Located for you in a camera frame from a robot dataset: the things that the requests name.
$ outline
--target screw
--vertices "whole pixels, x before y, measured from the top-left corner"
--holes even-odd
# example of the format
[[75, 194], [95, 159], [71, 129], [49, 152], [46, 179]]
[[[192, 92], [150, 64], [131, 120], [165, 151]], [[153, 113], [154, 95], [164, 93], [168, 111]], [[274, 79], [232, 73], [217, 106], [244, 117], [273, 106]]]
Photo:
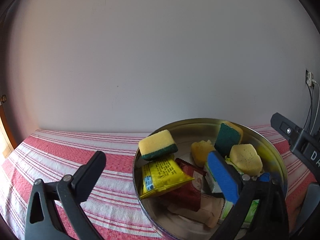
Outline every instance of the screw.
[[244, 180], [244, 181], [248, 181], [248, 180], [251, 179], [251, 177], [250, 177], [248, 174], [243, 174], [243, 175], [241, 176], [241, 178], [242, 178], [242, 180]]
[[65, 176], [63, 177], [63, 181], [68, 182], [68, 181], [71, 180], [71, 178], [72, 178], [71, 175], [65, 175]]
[[41, 183], [41, 179], [36, 179], [35, 185], [39, 185]]
[[278, 182], [277, 179], [272, 179], [271, 181], [272, 181], [272, 184], [274, 184], [274, 185], [279, 185], [279, 182]]

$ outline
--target yellow plastic wrapper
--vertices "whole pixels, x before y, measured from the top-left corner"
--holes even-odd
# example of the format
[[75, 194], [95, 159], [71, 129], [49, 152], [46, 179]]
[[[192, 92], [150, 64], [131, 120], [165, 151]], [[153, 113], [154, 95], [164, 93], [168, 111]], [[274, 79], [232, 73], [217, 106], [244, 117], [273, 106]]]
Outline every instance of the yellow plastic wrapper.
[[173, 158], [169, 155], [142, 166], [141, 199], [163, 195], [194, 179], [184, 173]]

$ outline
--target wall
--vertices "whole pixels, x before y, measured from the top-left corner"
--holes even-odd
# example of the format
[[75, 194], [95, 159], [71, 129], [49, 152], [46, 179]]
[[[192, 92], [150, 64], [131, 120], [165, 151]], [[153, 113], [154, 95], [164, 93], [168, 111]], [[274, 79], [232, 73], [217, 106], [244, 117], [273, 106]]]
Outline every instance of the wall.
[[18, 140], [195, 117], [263, 125], [275, 112], [303, 126], [305, 69], [320, 81], [320, 37], [298, 0], [21, 0], [12, 11], [5, 92]]

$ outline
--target yellow and green sponge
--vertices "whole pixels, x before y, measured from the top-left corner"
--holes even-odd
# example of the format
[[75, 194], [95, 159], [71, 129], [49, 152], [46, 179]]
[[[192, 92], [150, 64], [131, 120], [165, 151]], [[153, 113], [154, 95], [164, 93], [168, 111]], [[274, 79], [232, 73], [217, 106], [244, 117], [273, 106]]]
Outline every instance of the yellow and green sponge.
[[160, 131], [142, 139], [139, 142], [139, 149], [141, 157], [147, 161], [178, 151], [178, 147], [168, 130]]
[[242, 137], [243, 131], [240, 127], [231, 122], [224, 121], [221, 123], [214, 147], [223, 157], [229, 156], [233, 145], [240, 144]]

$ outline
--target green package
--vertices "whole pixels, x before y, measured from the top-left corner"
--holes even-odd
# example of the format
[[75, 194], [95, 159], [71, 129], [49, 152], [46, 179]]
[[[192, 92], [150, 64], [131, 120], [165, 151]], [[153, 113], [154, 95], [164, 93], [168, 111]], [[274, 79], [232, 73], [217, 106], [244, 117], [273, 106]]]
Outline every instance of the green package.
[[[242, 228], [249, 228], [251, 222], [252, 222], [252, 219], [253, 219], [253, 216], [257, 210], [257, 207], [258, 207], [258, 204], [259, 204], [259, 200], [253, 200], [251, 202], [251, 206], [249, 208], [249, 211], [247, 213], [247, 216], [245, 217], [244, 219], [244, 222], [242, 224]], [[223, 209], [222, 209], [222, 212], [221, 212], [221, 216], [219, 218], [219, 224], [221, 224], [225, 218], [227, 217], [227, 215], [229, 214], [231, 208], [233, 207], [233, 203], [228, 201], [228, 200], [225, 200], [225, 203], [223, 205]]]

